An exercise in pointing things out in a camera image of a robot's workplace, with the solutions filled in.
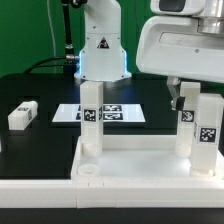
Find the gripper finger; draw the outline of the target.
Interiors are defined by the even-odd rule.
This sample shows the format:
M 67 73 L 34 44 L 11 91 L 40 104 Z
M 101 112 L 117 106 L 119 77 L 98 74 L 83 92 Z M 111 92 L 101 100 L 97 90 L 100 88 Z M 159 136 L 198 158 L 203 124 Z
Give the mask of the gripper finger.
M 179 87 L 180 79 L 169 76 L 167 78 L 167 87 L 171 94 L 171 106 L 173 110 L 182 111 L 184 108 L 185 98 L 180 95 Z

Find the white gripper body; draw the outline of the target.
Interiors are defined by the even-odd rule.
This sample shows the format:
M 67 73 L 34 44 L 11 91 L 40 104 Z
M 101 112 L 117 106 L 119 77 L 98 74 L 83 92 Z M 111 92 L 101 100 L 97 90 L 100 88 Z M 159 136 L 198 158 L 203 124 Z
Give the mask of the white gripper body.
M 224 37 L 198 32 L 198 20 L 154 16 L 143 26 L 136 64 L 143 73 L 224 83 Z

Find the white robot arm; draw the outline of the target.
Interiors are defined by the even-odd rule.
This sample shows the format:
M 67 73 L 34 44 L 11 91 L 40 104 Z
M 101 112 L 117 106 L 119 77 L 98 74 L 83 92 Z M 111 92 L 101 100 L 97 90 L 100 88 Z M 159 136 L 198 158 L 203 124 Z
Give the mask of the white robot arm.
M 74 76 L 114 82 L 128 78 L 126 52 L 121 46 L 121 7 L 117 0 L 61 0 L 66 59 Z M 69 9 L 84 9 L 85 45 L 74 54 Z M 163 75 L 175 110 L 184 98 L 176 86 L 181 78 L 224 83 L 224 0 L 150 0 L 155 13 L 144 24 L 136 65 L 143 73 Z

